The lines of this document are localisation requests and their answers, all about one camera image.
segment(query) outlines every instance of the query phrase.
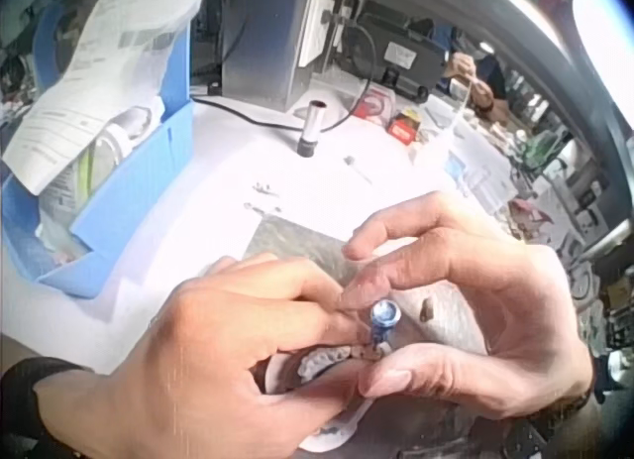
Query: blue implant driver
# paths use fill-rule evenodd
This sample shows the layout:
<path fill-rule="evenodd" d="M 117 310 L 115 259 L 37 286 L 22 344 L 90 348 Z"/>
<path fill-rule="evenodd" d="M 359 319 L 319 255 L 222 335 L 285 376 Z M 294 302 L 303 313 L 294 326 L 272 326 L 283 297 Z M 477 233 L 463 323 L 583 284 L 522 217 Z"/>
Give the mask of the blue implant driver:
<path fill-rule="evenodd" d="M 387 334 L 400 320 L 400 308 L 391 300 L 380 300 L 372 306 L 370 311 L 372 345 L 387 340 Z"/>

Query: paper document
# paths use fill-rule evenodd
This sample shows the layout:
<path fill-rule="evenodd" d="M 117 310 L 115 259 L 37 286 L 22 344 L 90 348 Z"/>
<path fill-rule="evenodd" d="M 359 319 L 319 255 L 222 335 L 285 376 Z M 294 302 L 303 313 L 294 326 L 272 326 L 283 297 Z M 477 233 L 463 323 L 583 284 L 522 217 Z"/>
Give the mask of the paper document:
<path fill-rule="evenodd" d="M 4 155 L 32 194 L 39 195 L 110 119 L 159 93 L 175 37 L 200 2 L 97 2 L 68 70 L 25 117 Z"/>

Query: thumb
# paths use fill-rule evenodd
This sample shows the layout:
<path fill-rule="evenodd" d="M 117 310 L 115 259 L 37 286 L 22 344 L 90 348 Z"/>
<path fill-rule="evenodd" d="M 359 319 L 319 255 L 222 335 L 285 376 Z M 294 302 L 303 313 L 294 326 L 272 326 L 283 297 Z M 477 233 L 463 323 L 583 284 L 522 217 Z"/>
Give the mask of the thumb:
<path fill-rule="evenodd" d="M 359 373 L 367 365 L 361 360 L 348 360 L 316 380 L 278 397 L 271 408 L 270 420 L 278 421 L 298 445 L 306 437 L 346 409 L 356 395 Z"/>
<path fill-rule="evenodd" d="M 410 393 L 469 406 L 489 418 L 523 412 L 530 377 L 508 360 L 419 343 L 366 368 L 359 389 L 367 398 Z"/>

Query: wrist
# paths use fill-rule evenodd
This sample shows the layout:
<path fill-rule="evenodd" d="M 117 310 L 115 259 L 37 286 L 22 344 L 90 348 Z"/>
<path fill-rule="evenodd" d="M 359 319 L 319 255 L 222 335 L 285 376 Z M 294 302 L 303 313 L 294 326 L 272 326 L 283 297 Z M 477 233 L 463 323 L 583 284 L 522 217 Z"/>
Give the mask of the wrist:
<path fill-rule="evenodd" d="M 108 378 L 85 371 L 52 375 L 37 382 L 40 417 L 49 434 L 91 459 L 125 457 L 125 437 Z"/>
<path fill-rule="evenodd" d="M 592 362 L 592 356 L 590 352 L 579 340 L 578 352 L 575 355 L 575 380 L 573 381 L 570 390 L 564 395 L 563 400 L 574 401 L 579 397 L 584 396 L 594 387 L 594 364 Z"/>

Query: right hand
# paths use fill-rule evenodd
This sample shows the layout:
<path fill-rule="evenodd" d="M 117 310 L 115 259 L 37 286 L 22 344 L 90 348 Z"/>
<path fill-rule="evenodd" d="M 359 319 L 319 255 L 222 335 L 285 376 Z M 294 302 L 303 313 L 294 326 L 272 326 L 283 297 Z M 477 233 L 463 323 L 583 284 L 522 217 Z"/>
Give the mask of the right hand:
<path fill-rule="evenodd" d="M 341 307 L 367 307 L 393 288 L 448 280 L 474 310 L 489 356 L 433 343 L 409 345 L 361 373 L 362 395 L 410 393 L 504 418 L 589 390 L 590 357 L 554 251 L 518 242 L 462 200 L 432 193 L 373 215 L 344 254 L 368 259 L 386 240 L 406 236 L 419 239 L 362 269 L 345 289 Z"/>
<path fill-rule="evenodd" d="M 486 82 L 472 79 L 472 101 L 480 109 L 490 108 L 495 102 L 493 91 Z"/>
<path fill-rule="evenodd" d="M 112 375 L 38 382 L 42 420 L 94 459 L 289 457 L 347 407 L 365 363 L 283 395 L 263 395 L 252 371 L 277 352 L 369 343 L 366 325 L 332 309 L 341 291 L 306 259 L 223 258 L 172 293 Z"/>
<path fill-rule="evenodd" d="M 449 58 L 444 75 L 445 77 L 460 76 L 471 80 L 476 77 L 476 62 L 471 56 L 463 53 L 453 53 Z"/>

